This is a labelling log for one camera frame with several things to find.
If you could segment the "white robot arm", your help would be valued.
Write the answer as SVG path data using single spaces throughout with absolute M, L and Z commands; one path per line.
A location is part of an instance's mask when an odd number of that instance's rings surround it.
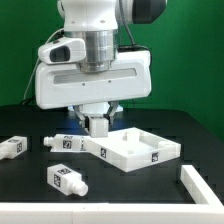
M 120 25 L 150 24 L 167 0 L 58 0 L 64 36 L 41 46 L 35 80 L 36 102 L 42 109 L 73 106 L 82 125 L 90 119 L 80 108 L 110 104 L 112 119 L 120 100 L 151 92 L 150 51 L 116 43 Z

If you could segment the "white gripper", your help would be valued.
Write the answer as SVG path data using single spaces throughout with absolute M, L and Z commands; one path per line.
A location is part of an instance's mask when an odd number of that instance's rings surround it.
M 106 118 L 112 125 L 118 101 L 146 97 L 151 92 L 150 59 L 149 51 L 122 52 L 108 71 L 95 74 L 81 72 L 77 64 L 41 63 L 35 82 L 37 105 L 42 109 L 75 106 L 81 127 L 88 128 L 89 118 L 79 105 L 110 102 Z

